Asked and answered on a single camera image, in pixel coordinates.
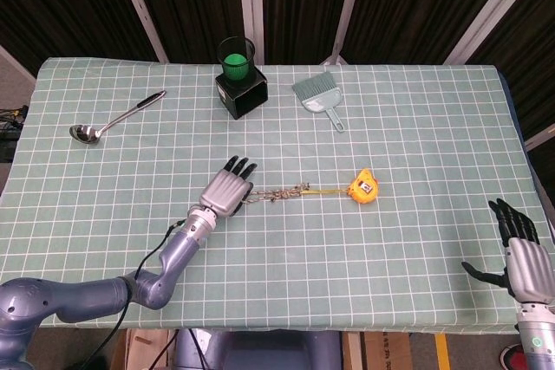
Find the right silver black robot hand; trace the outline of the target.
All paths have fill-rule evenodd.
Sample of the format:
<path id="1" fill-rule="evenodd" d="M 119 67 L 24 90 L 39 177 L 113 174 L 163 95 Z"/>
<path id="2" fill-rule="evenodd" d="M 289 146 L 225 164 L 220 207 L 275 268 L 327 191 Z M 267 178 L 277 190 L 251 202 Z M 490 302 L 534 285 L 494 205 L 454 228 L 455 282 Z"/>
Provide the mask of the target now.
<path id="1" fill-rule="evenodd" d="M 535 224 L 501 198 L 488 205 L 498 220 L 506 266 L 500 274 L 479 271 L 468 262 L 462 262 L 462 268 L 480 282 L 506 289 L 521 304 L 551 304 L 555 301 L 555 270 Z"/>

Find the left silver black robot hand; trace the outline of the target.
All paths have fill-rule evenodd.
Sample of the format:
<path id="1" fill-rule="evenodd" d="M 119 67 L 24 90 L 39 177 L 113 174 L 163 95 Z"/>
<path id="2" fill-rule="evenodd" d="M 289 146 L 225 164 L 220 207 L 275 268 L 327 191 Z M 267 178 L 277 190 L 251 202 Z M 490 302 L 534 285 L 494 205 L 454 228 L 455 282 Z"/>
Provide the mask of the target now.
<path id="1" fill-rule="evenodd" d="M 247 157 L 232 156 L 202 191 L 199 203 L 217 217 L 232 217 L 251 194 L 249 177 L 257 167 Z"/>

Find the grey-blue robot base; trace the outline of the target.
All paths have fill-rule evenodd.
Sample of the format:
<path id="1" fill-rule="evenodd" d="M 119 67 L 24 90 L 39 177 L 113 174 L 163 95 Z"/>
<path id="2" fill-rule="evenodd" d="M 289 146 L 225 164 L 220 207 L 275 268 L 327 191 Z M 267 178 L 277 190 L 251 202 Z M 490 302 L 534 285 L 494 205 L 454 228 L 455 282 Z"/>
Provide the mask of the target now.
<path id="1" fill-rule="evenodd" d="M 183 329 L 173 370 L 343 370 L 341 334 Z"/>

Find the yellow tape measure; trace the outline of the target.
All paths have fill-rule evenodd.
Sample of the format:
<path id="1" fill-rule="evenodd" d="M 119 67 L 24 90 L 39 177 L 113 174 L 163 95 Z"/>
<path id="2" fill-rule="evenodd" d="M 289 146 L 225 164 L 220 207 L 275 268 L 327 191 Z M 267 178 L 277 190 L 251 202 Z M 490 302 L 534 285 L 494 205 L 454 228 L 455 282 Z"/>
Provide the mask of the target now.
<path id="1" fill-rule="evenodd" d="M 377 199 L 378 193 L 378 180 L 369 168 L 362 169 L 347 188 L 300 191 L 301 195 L 346 194 L 358 204 L 372 203 Z"/>

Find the red black round object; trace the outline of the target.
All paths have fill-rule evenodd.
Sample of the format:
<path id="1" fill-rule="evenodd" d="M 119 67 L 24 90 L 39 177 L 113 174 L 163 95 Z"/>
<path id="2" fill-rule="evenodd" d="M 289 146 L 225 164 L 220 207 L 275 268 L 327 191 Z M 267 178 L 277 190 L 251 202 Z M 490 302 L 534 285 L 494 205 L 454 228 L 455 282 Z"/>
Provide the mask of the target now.
<path id="1" fill-rule="evenodd" d="M 504 370 L 527 370 L 526 357 L 520 344 L 505 347 L 499 356 Z"/>

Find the black open box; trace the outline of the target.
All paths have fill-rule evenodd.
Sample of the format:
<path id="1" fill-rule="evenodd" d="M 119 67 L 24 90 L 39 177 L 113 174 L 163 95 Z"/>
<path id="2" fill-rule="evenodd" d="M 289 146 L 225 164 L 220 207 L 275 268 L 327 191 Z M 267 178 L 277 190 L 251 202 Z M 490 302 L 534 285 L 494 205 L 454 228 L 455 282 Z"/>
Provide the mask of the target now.
<path id="1" fill-rule="evenodd" d="M 252 69 L 239 81 L 232 81 L 221 74 L 215 82 L 222 104 L 235 120 L 268 100 L 267 79 L 258 68 Z"/>

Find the green checked tablecloth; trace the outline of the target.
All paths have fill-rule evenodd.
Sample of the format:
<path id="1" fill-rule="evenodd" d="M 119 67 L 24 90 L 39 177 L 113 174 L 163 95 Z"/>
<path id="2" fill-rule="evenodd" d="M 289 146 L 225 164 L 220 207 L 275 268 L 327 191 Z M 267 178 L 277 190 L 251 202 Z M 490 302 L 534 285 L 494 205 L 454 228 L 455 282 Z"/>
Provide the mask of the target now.
<path id="1" fill-rule="evenodd" d="M 344 189 L 364 168 L 375 201 L 308 195 L 244 206 L 216 230 L 159 311 L 129 327 L 337 328 L 506 334 L 517 306 L 462 268 L 505 265 L 488 202 L 504 199 L 552 235 L 498 70 L 337 66 L 339 133 L 292 89 L 319 66 L 265 66 L 268 100 L 239 120 L 217 65 L 50 58 L 0 195 L 0 282 L 87 282 L 144 264 L 232 156 L 258 167 L 258 191 Z M 151 94 L 166 96 L 83 144 Z"/>

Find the green ball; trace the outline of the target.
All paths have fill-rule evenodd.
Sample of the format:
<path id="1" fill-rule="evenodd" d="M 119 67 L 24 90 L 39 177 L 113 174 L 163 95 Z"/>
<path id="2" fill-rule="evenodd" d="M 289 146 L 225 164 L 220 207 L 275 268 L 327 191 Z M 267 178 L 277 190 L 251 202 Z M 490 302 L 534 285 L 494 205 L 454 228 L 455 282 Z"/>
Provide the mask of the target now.
<path id="1" fill-rule="evenodd" d="M 225 77 L 231 81 L 243 80 L 249 73 L 249 62 L 242 54 L 229 54 L 224 59 L 223 71 Z"/>

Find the grey small brush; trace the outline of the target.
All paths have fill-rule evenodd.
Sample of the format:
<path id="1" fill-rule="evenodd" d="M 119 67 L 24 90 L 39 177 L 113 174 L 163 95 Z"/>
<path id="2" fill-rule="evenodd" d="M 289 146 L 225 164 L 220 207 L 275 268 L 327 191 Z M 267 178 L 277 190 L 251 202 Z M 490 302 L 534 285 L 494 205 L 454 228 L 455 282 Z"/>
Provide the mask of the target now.
<path id="1" fill-rule="evenodd" d="M 306 110 L 314 114 L 326 113 L 331 124 L 339 133 L 345 131 L 344 124 L 336 112 L 336 106 L 342 100 L 342 93 L 338 87 L 320 92 L 310 88 L 298 88 L 296 95 Z"/>

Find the grey-blue hand brush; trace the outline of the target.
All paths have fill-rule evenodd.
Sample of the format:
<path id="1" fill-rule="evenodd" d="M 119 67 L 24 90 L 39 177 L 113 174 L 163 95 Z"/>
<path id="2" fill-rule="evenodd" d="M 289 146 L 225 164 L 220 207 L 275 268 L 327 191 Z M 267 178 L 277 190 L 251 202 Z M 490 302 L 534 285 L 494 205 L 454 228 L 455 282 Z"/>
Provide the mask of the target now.
<path id="1" fill-rule="evenodd" d="M 294 93 L 301 101 L 331 91 L 334 88 L 336 88 L 336 82 L 330 72 L 323 72 L 292 85 Z"/>

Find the dark glass cup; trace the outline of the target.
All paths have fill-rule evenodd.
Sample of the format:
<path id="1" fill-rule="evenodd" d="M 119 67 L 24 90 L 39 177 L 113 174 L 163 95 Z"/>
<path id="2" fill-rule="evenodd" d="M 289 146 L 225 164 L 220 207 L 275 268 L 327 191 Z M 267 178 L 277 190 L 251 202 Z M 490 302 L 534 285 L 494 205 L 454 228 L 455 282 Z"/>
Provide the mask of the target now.
<path id="1" fill-rule="evenodd" d="M 224 75 L 224 71 L 223 76 L 233 85 L 246 85 L 251 81 L 254 73 L 255 46 L 250 39 L 244 36 L 230 36 L 223 40 L 217 48 L 217 58 L 222 67 L 222 70 L 225 57 L 232 53 L 239 53 L 247 58 L 249 62 L 249 73 L 243 80 L 240 81 L 231 81 L 227 79 Z"/>

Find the printed cardboard box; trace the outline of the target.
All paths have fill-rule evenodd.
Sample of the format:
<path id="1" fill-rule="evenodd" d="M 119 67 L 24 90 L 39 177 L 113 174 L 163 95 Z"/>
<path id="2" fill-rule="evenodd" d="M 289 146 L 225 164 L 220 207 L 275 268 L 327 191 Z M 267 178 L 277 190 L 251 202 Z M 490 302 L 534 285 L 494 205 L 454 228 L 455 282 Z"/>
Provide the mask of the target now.
<path id="1" fill-rule="evenodd" d="M 342 332 L 343 370 L 413 370 L 409 333 Z"/>

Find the plain cardboard box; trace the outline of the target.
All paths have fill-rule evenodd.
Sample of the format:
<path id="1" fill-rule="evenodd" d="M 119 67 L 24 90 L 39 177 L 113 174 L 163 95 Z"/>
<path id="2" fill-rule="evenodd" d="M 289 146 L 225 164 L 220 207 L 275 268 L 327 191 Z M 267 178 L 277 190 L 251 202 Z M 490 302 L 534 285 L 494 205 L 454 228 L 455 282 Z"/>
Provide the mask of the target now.
<path id="1" fill-rule="evenodd" d="M 167 329 L 121 330 L 109 370 L 148 370 L 174 334 Z"/>

